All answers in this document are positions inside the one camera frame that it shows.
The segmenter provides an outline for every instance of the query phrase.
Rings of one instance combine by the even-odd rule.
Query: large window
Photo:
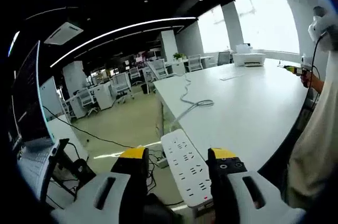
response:
[[[204,53],[230,49],[228,30],[220,5],[202,14],[198,23]]]
[[[295,20],[287,0],[236,0],[244,43],[258,50],[299,54]]]

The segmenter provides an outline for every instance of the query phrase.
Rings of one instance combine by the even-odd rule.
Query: potted plant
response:
[[[177,61],[182,61],[182,59],[185,57],[185,55],[183,53],[175,53],[173,55],[174,59],[177,60]]]

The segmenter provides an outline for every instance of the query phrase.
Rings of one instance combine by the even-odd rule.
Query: black ceiling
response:
[[[182,15],[176,16],[199,16],[217,4],[226,4],[231,0],[203,0],[196,1],[195,5]],[[98,35],[119,27],[134,23],[173,17],[177,8],[184,0],[10,0],[8,8],[11,9],[11,28],[8,31],[8,46],[16,31],[20,34],[12,49],[10,56],[14,68],[20,67],[32,45],[37,41],[42,42],[62,23],[70,21],[75,23],[84,32],[76,36],[62,46],[44,45],[41,50],[44,66],[49,67],[54,61],[72,50],[74,47],[86,42]],[[36,15],[46,10],[65,8],[49,13]],[[180,23],[189,25],[192,21]],[[161,26],[172,26],[176,23],[162,24]],[[87,62],[93,60],[104,60],[111,54],[123,52],[128,54],[137,50],[149,49],[154,43],[159,31],[139,34],[130,38],[116,40],[93,49],[81,56]],[[88,44],[74,52],[67,60],[60,62],[60,67],[68,63],[73,57],[83,53],[102,42],[107,42],[116,36],[108,36]]]

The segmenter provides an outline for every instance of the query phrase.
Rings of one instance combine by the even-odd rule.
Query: white cable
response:
[[[188,94],[189,90],[188,90],[188,86],[191,85],[191,80],[189,80],[186,77],[186,74],[183,74],[185,76],[185,80],[187,82],[187,84],[185,85],[185,93],[180,97],[180,100],[182,102],[186,102],[187,104],[190,104],[191,106],[186,109],[184,112],[182,112],[171,124],[170,124],[170,132],[172,132],[173,126],[182,118],[184,117],[186,114],[188,114],[190,111],[192,111],[195,107],[210,107],[214,105],[213,100],[202,100],[202,101],[198,101],[198,102],[193,102],[193,101],[189,101],[189,100],[185,100],[184,97]]]

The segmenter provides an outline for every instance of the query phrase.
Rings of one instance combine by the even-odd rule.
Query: beige shirt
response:
[[[318,104],[289,160],[288,202],[307,209],[338,164],[338,53],[331,53]]]

